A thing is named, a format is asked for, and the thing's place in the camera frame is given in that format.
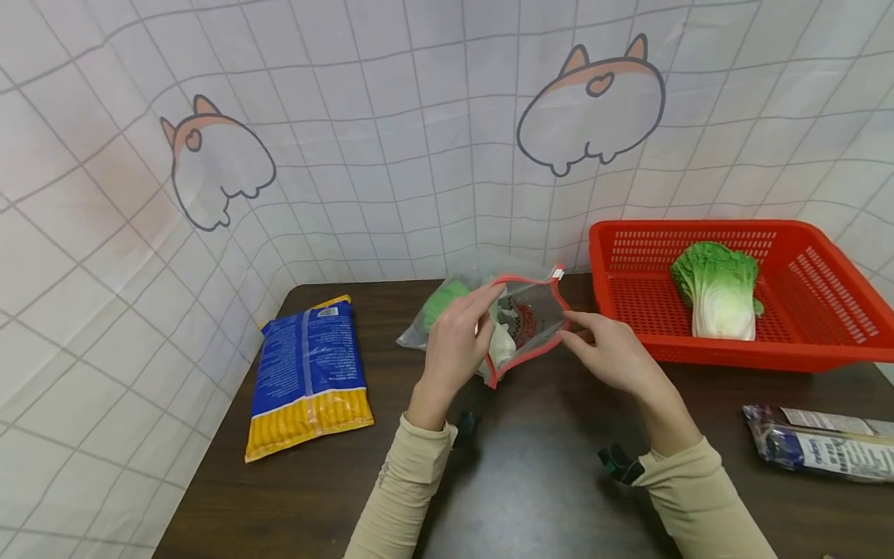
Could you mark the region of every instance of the yellow packaging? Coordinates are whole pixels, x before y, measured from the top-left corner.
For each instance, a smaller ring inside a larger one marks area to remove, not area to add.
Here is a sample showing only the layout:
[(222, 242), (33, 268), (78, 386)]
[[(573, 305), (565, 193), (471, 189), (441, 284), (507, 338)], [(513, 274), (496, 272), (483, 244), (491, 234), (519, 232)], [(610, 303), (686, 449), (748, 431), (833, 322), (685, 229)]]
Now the yellow packaging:
[(271, 320), (261, 332), (245, 462), (374, 423), (348, 295)]

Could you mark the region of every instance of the red mesh basket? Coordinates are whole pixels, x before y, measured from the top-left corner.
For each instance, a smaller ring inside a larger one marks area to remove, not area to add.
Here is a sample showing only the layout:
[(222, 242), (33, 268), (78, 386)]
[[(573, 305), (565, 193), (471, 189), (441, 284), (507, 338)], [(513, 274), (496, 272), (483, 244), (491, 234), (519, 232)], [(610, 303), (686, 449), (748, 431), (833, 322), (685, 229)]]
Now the red mesh basket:
[[(757, 258), (764, 307), (753, 342), (692, 336), (671, 279), (689, 245), (720, 242)], [(894, 361), (894, 313), (847, 257), (799, 221), (602, 221), (590, 228), (600, 311), (626, 322), (657, 360), (820, 373)]]

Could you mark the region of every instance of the hand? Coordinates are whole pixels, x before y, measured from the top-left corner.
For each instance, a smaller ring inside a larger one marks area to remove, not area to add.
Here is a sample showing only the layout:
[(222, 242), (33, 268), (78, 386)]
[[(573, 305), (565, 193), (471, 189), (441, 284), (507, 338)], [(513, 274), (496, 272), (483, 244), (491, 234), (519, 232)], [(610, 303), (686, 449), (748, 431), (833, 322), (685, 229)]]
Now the hand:
[[(562, 342), (606, 385), (633, 394), (652, 448), (673, 456), (702, 440), (679, 392), (652, 359), (630, 326), (603, 315), (565, 311), (565, 318), (586, 328), (581, 335), (559, 332)], [(585, 338), (592, 337), (591, 345)]]
[(459, 297), (434, 322), (428, 333), (426, 370), (407, 410), (412, 425), (430, 431), (443, 428), (447, 408), (490, 349), (496, 325), (488, 310), (503, 289), (503, 284), (483, 286)]
[(423, 381), (455, 395), (475, 375), (496, 328), (488, 310), (504, 289), (503, 284), (479, 287), (438, 317), (428, 334)]
[(630, 326), (595, 313), (565, 311), (585, 331), (562, 331), (562, 342), (606, 385), (646, 398), (670, 384)]

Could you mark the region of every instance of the ziplock bag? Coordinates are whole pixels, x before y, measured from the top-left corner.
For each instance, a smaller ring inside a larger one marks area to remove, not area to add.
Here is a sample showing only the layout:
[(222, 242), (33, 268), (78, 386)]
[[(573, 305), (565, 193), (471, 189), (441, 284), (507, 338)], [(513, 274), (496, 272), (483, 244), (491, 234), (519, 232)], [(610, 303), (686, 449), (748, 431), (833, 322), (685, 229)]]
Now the ziplock bag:
[(569, 306), (559, 295), (559, 281), (564, 275), (560, 266), (544, 267), (478, 249), (432, 293), (397, 343), (424, 350), (429, 330), (454, 299), (482, 285), (503, 284), (502, 295), (490, 308), (491, 320), (496, 324), (490, 351), (478, 368), (487, 385), (496, 388), (506, 371), (551, 350), (559, 343), (556, 333), (569, 328), (569, 321), (562, 315)]
[(245, 462), (373, 424), (353, 318), (342, 295), (264, 326)]

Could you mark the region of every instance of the plastic bag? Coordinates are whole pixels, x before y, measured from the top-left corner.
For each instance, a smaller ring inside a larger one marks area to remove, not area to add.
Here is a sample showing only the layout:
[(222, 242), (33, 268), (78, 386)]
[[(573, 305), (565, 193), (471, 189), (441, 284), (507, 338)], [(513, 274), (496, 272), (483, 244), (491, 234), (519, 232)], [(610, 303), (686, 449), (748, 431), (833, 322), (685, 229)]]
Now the plastic bag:
[(374, 423), (353, 315), (342, 295), (261, 330), (245, 462)]
[(771, 406), (742, 411), (765, 462), (850, 481), (894, 483), (894, 423)]
[(551, 350), (559, 343), (556, 333), (568, 329), (562, 311), (569, 306), (559, 295), (564, 275), (560, 266), (544, 267), (478, 249), (428, 298), (397, 343), (424, 350), (432, 324), (454, 299), (482, 285), (504, 284), (503, 294), (490, 309), (496, 324), (490, 351), (478, 368), (487, 385), (496, 388), (506, 371)]

